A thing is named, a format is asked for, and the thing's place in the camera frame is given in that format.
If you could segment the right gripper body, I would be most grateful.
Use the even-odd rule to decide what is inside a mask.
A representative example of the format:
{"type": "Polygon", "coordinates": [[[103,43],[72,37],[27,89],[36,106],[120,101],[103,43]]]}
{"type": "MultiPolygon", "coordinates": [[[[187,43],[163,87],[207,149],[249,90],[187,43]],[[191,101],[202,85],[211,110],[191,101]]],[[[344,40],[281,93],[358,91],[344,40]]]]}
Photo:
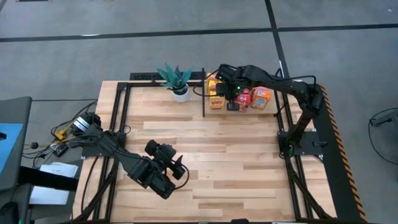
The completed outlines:
{"type": "Polygon", "coordinates": [[[228,64],[221,64],[218,68],[216,79],[216,94],[225,97],[226,100],[234,100],[245,87],[242,78],[244,67],[233,67],[228,64]]]}

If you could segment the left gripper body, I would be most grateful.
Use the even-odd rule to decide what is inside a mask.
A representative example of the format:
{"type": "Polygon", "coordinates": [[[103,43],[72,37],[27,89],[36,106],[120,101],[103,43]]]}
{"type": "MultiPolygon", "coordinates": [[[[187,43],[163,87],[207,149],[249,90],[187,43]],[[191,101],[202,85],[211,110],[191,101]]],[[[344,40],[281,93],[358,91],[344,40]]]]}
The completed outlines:
{"type": "Polygon", "coordinates": [[[145,152],[152,156],[152,161],[160,170],[169,168],[175,170],[176,165],[173,161],[173,156],[176,155],[176,150],[169,144],[159,144],[154,140],[150,140],[146,147],[145,152]]]}

